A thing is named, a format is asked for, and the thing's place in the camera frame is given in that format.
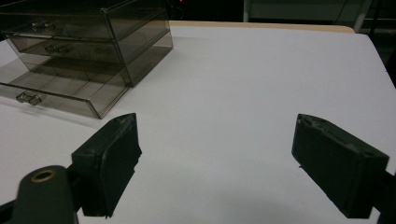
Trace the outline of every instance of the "table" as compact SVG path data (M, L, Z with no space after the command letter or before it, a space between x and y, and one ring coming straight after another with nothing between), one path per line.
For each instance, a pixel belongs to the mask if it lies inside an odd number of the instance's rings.
M90 223L375 223L348 220L291 156L297 114L390 155L396 90L366 35L171 26L175 47L102 120L0 97L0 203L107 121L135 112L143 155L114 217ZM1 63L12 51L0 45Z

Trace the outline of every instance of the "drawer front panel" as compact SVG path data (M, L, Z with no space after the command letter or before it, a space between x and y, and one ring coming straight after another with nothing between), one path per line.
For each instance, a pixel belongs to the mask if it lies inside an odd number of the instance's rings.
M0 15L0 22L4 33L95 39L111 38L106 23L100 15Z
M8 36L19 53L119 63L113 44Z

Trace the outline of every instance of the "white tabletop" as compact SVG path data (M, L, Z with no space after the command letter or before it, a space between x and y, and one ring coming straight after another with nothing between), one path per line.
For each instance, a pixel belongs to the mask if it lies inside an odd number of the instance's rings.
M375 223L349 220L291 156L298 113L387 153L396 170L396 90L365 35L171 27L174 49L103 120L0 97L0 203L107 121L137 113L143 155L111 219L80 223ZM0 45L0 62L13 52Z

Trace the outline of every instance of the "drawer handle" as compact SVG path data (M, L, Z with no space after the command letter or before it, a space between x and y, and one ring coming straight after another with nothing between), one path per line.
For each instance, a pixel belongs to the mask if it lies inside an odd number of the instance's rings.
M53 31L55 30L55 24L48 21L32 22L32 30L35 32L41 32L44 30Z
M49 45L45 47L45 50L48 54L52 54L52 53L66 54L69 52L69 49L65 46L55 46L55 45Z
M23 92L17 95L17 101L20 103L29 103L30 105L38 105L45 98L44 95L36 94L36 95L28 95L26 92Z

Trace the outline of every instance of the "smoky acrylic storage box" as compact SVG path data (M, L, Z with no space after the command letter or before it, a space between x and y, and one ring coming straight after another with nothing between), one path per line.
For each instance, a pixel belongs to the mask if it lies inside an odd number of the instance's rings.
M0 7L19 59L0 94L101 119L173 47L162 0L27 0Z

